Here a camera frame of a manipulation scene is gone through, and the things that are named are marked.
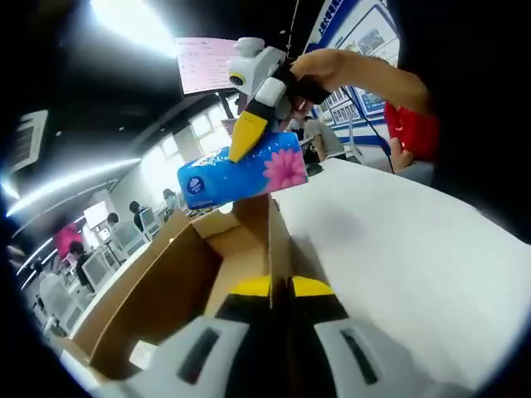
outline red shirt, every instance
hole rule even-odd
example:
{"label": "red shirt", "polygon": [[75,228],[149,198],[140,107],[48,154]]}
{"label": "red shirt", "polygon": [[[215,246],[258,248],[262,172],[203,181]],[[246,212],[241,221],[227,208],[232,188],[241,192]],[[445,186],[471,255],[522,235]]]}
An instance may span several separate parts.
{"label": "red shirt", "polygon": [[384,110],[390,138],[398,138],[402,148],[413,153],[415,160],[435,162],[439,144],[439,121],[433,116],[411,112],[404,107],[396,110],[386,102]]}

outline air conditioner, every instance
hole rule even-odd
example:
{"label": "air conditioner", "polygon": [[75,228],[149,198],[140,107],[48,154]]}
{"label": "air conditioner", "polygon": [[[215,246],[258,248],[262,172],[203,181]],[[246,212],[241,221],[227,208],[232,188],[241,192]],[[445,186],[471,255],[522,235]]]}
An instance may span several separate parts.
{"label": "air conditioner", "polygon": [[37,161],[47,118],[47,110],[31,112],[20,118],[20,124],[13,140],[13,148],[10,151],[12,155],[8,159],[10,172],[20,170]]}

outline white table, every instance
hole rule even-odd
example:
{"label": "white table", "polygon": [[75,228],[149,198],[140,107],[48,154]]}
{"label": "white table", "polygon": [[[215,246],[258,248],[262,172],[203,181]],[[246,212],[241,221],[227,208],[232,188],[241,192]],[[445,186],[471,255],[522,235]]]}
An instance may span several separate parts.
{"label": "white table", "polygon": [[476,388],[531,307],[531,246],[475,208],[404,178],[330,159],[275,192],[295,242],[353,318],[403,344],[439,381]]}
{"label": "white table", "polygon": [[83,311],[83,313],[80,315],[79,319],[74,324],[74,327],[72,328],[70,334],[68,335],[68,338],[71,340],[77,333],[77,331],[80,329],[81,325],[83,325],[83,322],[86,320],[86,318],[89,316],[90,312],[96,305],[98,305],[98,302],[101,300],[102,297],[105,296],[107,291],[110,289],[110,287],[119,279],[120,276],[124,274],[124,272],[148,249],[149,245],[151,245],[151,242],[146,243],[143,246],[140,246],[138,250],[136,250],[120,267],[119,269],[105,282],[101,290],[94,296],[93,300],[90,302],[90,304],[87,306],[86,310]]}

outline pink flower print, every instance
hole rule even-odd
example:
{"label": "pink flower print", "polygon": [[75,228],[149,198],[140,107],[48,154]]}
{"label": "pink flower print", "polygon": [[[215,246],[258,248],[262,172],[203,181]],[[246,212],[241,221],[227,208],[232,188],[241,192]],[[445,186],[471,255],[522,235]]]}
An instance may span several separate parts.
{"label": "pink flower print", "polygon": [[278,153],[273,152],[271,160],[266,160],[264,165],[263,175],[270,179],[264,193],[279,191],[308,181],[302,152],[294,153],[291,148],[287,151],[281,149]]}

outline desk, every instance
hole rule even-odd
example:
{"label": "desk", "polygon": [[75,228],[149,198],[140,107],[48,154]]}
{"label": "desk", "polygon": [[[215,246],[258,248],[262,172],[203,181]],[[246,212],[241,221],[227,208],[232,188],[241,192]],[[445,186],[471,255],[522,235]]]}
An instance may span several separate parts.
{"label": "desk", "polygon": [[403,344],[439,381],[476,388],[531,308],[531,246],[474,207],[337,159],[274,192],[288,231],[352,317]]}
{"label": "desk", "polygon": [[90,311],[98,305],[98,302],[105,296],[105,293],[110,289],[110,287],[119,279],[119,277],[148,249],[151,242],[140,246],[122,265],[119,269],[109,278],[109,280],[104,284],[101,290],[96,294],[94,299],[90,302],[85,311],[80,315],[79,319],[74,324],[70,334],[68,335],[69,339],[72,339],[77,331],[80,329],[81,325],[85,321],[86,317],[89,315]]}

